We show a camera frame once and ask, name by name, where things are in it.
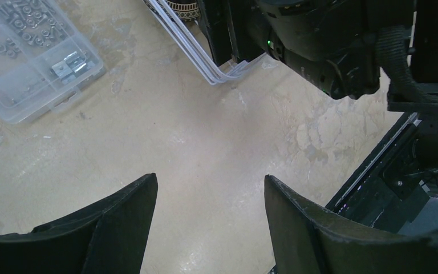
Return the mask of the brown rimmed beige bowl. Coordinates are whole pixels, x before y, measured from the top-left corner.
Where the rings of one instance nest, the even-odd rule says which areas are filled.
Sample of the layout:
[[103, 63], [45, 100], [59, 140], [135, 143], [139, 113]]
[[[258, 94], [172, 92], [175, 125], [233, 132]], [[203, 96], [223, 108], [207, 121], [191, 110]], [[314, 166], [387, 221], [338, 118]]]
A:
[[199, 19], [200, 9], [196, 0], [167, 0], [169, 7], [184, 22]]

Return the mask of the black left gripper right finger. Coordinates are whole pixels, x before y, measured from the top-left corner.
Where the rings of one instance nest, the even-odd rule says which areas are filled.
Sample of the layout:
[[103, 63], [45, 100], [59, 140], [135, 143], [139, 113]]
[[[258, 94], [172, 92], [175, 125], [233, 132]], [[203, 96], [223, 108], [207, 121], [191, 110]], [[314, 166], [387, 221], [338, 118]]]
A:
[[438, 229], [404, 236], [349, 220], [275, 176], [264, 200], [279, 273], [438, 273]]

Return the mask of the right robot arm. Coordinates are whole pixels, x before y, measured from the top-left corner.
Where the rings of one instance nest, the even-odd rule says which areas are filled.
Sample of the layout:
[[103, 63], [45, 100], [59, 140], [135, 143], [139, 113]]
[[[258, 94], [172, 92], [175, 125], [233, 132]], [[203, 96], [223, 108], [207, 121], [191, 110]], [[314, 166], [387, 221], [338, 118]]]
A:
[[392, 112], [438, 116], [438, 1], [199, 1], [216, 64], [267, 54], [333, 99], [390, 79]]

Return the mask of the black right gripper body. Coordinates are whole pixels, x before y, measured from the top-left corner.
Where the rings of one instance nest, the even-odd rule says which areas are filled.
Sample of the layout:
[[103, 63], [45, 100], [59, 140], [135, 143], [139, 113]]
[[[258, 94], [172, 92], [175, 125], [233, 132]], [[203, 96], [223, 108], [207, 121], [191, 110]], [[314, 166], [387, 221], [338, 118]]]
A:
[[198, 0], [199, 26], [215, 65], [252, 61], [267, 52], [268, 27], [257, 1]]

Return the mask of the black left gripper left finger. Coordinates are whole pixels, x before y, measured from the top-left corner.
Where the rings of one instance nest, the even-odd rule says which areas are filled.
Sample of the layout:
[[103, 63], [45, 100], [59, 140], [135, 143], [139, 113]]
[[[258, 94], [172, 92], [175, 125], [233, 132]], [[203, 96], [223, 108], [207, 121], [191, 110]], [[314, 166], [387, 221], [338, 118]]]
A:
[[29, 233], [0, 235], [0, 273], [139, 273], [157, 193], [146, 174]]

